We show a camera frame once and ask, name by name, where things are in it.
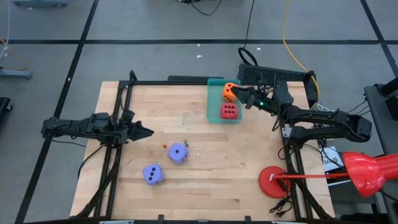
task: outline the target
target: purple foam die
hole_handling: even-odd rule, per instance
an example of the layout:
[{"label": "purple foam die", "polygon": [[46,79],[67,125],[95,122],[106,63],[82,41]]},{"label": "purple foam die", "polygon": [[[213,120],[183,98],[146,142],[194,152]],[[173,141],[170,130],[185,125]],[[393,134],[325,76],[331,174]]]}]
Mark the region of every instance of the purple foam die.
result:
[{"label": "purple foam die", "polygon": [[167,153],[167,156],[177,164],[182,164],[187,155],[188,149],[179,143],[172,144]]},{"label": "purple foam die", "polygon": [[162,169],[158,164],[146,166],[142,171],[142,174],[144,174],[144,179],[148,185],[158,184],[164,179]]}]

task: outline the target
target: green tray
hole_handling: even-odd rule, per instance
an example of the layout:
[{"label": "green tray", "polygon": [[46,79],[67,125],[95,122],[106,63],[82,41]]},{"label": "green tray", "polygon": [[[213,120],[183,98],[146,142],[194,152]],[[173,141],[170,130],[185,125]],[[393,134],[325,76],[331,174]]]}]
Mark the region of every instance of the green tray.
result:
[{"label": "green tray", "polygon": [[238,118],[235,119],[221,119],[221,105],[225,103],[221,96],[223,94],[225,83],[235,83],[241,85],[240,80],[226,80],[222,78],[209,78],[207,81],[207,109],[206,116],[210,123],[235,124],[242,119],[242,107],[240,101],[237,99],[235,105],[238,108]]}]

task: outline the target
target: red base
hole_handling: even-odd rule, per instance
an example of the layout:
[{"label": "red base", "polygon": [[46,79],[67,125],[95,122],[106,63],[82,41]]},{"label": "red base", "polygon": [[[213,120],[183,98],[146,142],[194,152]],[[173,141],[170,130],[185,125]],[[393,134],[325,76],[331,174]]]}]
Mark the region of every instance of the red base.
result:
[{"label": "red base", "polygon": [[[269,180],[271,174],[280,175],[285,171],[277,166],[269,166],[264,168],[259,175],[259,185],[260,189],[268,196],[274,198],[282,198],[285,197],[287,192],[284,192],[279,184],[276,182],[275,178]],[[287,190],[290,191],[290,183],[288,180],[281,181],[286,185]]]}]

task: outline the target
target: red die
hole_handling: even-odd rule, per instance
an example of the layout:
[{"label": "red die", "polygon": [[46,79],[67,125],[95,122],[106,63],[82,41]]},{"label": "red die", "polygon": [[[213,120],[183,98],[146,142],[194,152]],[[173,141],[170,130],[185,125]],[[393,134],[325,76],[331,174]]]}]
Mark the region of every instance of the red die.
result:
[{"label": "red die", "polygon": [[221,119],[237,119],[238,107],[234,103],[223,103],[221,105]]}]

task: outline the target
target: wooden tabletop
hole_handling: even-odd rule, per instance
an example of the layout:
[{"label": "wooden tabletop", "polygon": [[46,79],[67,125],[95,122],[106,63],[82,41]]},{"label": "wooden tabletop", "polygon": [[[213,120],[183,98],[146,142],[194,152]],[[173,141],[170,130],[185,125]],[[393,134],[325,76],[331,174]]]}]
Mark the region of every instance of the wooden tabletop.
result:
[{"label": "wooden tabletop", "polygon": [[[308,108],[302,83],[288,85],[294,104]],[[96,113],[112,113],[117,87],[118,82],[103,82]],[[280,199],[264,195],[257,181],[267,166],[286,169],[285,161],[277,157],[282,147],[280,131],[271,131],[276,117],[243,108],[238,124],[210,124],[206,119],[206,95],[205,85],[133,86],[130,109],[136,114],[134,121],[142,121],[155,133],[123,146],[113,219],[155,220],[163,214],[166,220],[244,220],[246,215],[252,220],[294,220],[293,209],[282,218],[269,213]],[[189,143],[188,159],[176,165],[162,145],[183,143],[184,139]],[[308,143],[317,146],[315,141]],[[98,146],[97,140],[89,140],[85,157]],[[80,212],[98,189],[104,155],[105,149],[83,167],[71,215]],[[323,174],[319,152],[305,146],[302,160],[306,174]],[[165,180],[151,187],[145,183],[142,170],[153,163],[160,164]],[[334,217],[326,180],[308,179],[307,185]],[[104,194],[102,214],[107,200],[108,192]],[[302,200],[300,207],[304,217]]]}]

